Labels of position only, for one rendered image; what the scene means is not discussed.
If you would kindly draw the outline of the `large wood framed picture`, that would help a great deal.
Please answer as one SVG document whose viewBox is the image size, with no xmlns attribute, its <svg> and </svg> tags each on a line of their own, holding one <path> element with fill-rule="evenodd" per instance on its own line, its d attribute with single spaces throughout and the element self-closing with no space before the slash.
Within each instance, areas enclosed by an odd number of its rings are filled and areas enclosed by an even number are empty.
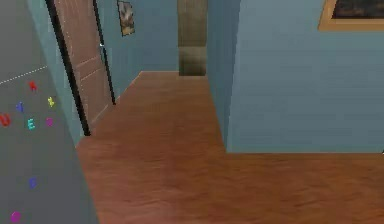
<svg viewBox="0 0 384 224">
<path fill-rule="evenodd" d="M 319 31 L 384 31 L 384 0 L 325 0 Z"/>
</svg>

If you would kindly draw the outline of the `small framed wall picture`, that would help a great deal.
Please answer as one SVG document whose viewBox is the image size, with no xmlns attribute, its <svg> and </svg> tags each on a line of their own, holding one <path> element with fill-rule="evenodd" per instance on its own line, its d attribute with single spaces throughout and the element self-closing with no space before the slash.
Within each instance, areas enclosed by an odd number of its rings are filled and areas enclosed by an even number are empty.
<svg viewBox="0 0 384 224">
<path fill-rule="evenodd" d="M 118 0 L 117 1 L 119 21 L 121 33 L 123 36 L 130 35 L 135 32 L 133 8 L 129 2 Z"/>
</svg>

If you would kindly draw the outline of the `olive green room door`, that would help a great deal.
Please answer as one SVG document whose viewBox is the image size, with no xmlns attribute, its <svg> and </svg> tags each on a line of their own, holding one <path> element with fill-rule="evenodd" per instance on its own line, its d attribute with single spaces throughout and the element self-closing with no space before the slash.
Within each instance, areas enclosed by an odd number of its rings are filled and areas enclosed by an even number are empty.
<svg viewBox="0 0 384 224">
<path fill-rule="evenodd" d="M 208 0 L 177 0 L 180 76 L 206 74 Z"/>
</svg>

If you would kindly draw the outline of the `brown room door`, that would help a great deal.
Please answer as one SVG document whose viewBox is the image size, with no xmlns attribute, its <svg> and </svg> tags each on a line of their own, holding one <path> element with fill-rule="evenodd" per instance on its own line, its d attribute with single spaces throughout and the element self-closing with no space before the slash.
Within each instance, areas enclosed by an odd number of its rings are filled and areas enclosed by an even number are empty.
<svg viewBox="0 0 384 224">
<path fill-rule="evenodd" d="M 75 107 L 85 136 L 91 136 L 115 104 L 97 0 L 45 0 Z"/>
</svg>

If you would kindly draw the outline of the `grey fridge with magnets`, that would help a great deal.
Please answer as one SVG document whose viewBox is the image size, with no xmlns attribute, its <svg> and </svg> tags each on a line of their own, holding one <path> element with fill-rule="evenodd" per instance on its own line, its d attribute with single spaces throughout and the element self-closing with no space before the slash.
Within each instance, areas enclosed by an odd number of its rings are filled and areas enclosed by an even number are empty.
<svg viewBox="0 0 384 224">
<path fill-rule="evenodd" d="M 0 224 L 99 224 L 27 0 L 0 0 Z"/>
</svg>

